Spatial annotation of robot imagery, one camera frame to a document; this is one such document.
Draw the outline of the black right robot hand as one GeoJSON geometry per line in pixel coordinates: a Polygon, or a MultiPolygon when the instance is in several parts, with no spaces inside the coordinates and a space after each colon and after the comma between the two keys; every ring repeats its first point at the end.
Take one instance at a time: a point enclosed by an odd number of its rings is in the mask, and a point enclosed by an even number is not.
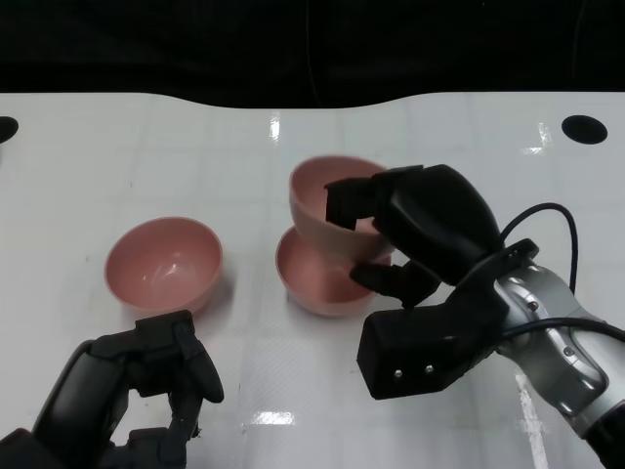
{"type": "Polygon", "coordinates": [[[393,168],[370,177],[326,184],[327,222],[353,230],[369,218],[408,261],[403,266],[358,263],[350,277],[411,309],[439,285],[458,284],[503,248],[489,206],[474,186],[447,165],[393,168]]]}

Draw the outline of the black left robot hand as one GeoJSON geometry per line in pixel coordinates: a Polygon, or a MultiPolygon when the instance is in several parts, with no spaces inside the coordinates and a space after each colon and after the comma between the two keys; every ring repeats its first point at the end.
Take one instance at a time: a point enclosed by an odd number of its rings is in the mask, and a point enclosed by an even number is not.
{"type": "Polygon", "coordinates": [[[33,435],[66,468],[184,468],[203,402],[218,404],[223,398],[220,376],[195,335],[192,315],[180,311],[81,344],[33,435]],[[166,396],[172,420],[166,427],[134,430],[118,447],[110,438],[132,390],[143,398],[166,396]]]}

